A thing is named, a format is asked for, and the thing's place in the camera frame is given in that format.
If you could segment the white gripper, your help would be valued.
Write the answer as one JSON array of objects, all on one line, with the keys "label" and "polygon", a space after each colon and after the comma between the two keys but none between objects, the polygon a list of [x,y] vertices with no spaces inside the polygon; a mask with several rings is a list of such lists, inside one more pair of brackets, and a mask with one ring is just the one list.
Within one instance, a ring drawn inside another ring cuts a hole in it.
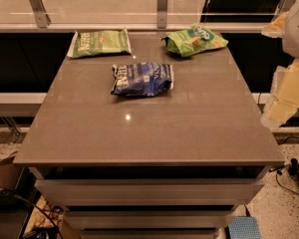
[{"label": "white gripper", "polygon": [[276,68],[270,97],[261,117],[265,127],[280,127],[299,110],[299,0],[289,12],[280,14],[266,25],[261,34],[270,38],[283,36],[283,51],[297,58],[287,68]]}]

